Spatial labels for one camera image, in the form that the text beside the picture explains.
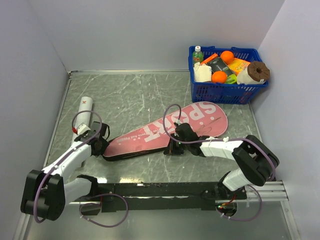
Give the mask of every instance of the green object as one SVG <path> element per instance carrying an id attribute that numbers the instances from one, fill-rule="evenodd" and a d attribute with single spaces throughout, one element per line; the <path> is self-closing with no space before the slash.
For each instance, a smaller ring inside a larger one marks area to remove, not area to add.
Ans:
<path id="1" fill-rule="evenodd" d="M 226 78 L 226 84 L 236 84 L 237 83 L 237 76 L 235 74 L 231 74 Z"/>
<path id="2" fill-rule="evenodd" d="M 204 60 L 204 54 L 201 51 L 201 47 L 200 46 L 196 46 L 194 48 L 194 52 L 192 53 L 192 62 L 193 65 L 196 63 L 201 63 Z"/>

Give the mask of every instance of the orange package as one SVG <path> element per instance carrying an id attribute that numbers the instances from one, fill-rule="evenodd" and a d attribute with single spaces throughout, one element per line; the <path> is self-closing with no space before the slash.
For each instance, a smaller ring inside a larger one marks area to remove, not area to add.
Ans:
<path id="1" fill-rule="evenodd" d="M 245 69 L 250 64 L 249 61 L 245 61 L 239 58 L 234 58 L 233 62 L 228 64 L 228 67 L 234 71 L 237 76 L 243 69 Z"/>

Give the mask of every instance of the toilet paper roll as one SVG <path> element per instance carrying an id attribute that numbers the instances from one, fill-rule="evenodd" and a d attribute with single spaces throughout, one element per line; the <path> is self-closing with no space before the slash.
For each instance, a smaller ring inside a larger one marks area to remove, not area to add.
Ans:
<path id="1" fill-rule="evenodd" d="M 261 61 L 251 62 L 243 71 L 239 72 L 238 84 L 264 84 L 270 78 L 270 70 Z"/>

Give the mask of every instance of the orange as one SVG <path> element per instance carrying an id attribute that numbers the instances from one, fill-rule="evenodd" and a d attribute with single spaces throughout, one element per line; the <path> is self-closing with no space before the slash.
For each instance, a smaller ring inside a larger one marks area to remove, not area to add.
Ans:
<path id="1" fill-rule="evenodd" d="M 224 51 L 221 53 L 220 58 L 228 65 L 234 61 L 235 55 L 231 51 Z"/>
<path id="2" fill-rule="evenodd" d="M 211 80 L 214 84 L 216 83 L 224 84 L 227 81 L 227 74 L 224 71 L 215 71 L 212 74 Z"/>

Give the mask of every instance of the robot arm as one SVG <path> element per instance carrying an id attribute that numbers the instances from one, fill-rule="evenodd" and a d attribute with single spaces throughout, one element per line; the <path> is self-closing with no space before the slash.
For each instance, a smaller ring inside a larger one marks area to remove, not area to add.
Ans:
<path id="1" fill-rule="evenodd" d="M 172 137 L 183 142 L 198 140 L 214 140 L 211 136 L 198 136 L 188 123 L 176 125 Z M 246 137 L 258 146 L 271 159 L 274 168 L 279 165 L 278 158 L 255 136 Z M 170 140 L 164 151 L 165 155 L 180 155 L 184 152 L 185 144 Z M 263 186 L 273 174 L 273 169 L 262 153 L 246 141 L 206 141 L 187 144 L 186 148 L 196 156 L 221 157 L 236 161 L 239 168 L 226 173 L 220 180 L 221 187 L 234 192 L 248 184 Z"/>
<path id="2" fill-rule="evenodd" d="M 67 184 L 66 180 L 83 161 L 92 155 L 97 157 L 105 152 L 109 145 L 103 138 L 108 127 L 106 124 L 102 124 L 102 129 L 97 137 L 77 148 L 77 146 L 96 133 L 99 125 L 99 122 L 93 122 L 90 129 L 81 124 L 77 129 L 78 137 L 74 140 L 75 142 L 60 158 L 41 171 L 32 170 L 27 175 L 20 207 L 23 213 L 33 215 L 36 192 L 40 182 L 53 167 L 55 170 L 48 177 L 38 198 L 37 215 L 39 217 L 54 221 L 61 215 L 65 205 L 82 196 L 94 196 L 96 194 L 98 182 L 95 177 L 80 175 L 77 179 Z M 72 149 L 76 150 L 61 165 L 57 166 L 59 160 L 65 157 Z"/>

